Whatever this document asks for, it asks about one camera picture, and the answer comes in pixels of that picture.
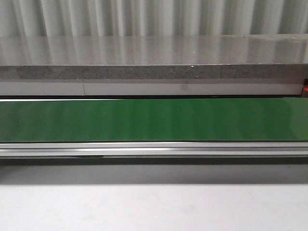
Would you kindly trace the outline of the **green conveyor belt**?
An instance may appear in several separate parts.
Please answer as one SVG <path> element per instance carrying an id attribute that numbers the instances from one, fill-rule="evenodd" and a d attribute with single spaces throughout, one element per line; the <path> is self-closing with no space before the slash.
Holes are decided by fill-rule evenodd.
<path id="1" fill-rule="evenodd" d="M 306 98 L 0 102 L 2 165 L 307 162 Z"/>

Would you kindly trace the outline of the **grey speckled stone counter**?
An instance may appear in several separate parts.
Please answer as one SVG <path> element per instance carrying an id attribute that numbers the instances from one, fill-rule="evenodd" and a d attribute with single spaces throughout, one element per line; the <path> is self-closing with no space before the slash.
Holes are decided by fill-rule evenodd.
<path id="1" fill-rule="evenodd" d="M 307 35 L 0 39 L 9 97 L 302 97 Z"/>

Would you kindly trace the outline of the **red plastic tray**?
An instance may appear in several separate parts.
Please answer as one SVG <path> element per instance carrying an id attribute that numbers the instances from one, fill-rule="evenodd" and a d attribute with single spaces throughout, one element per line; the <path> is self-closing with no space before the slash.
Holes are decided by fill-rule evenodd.
<path id="1" fill-rule="evenodd" d="M 302 97 L 308 97 L 308 79 L 304 81 Z"/>

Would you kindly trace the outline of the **white corrugated curtain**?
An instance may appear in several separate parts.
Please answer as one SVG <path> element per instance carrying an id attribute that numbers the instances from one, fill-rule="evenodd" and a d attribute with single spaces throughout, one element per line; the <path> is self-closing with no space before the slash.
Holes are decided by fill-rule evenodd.
<path id="1" fill-rule="evenodd" d="M 3 0 L 2 36 L 305 34 L 305 0 Z"/>

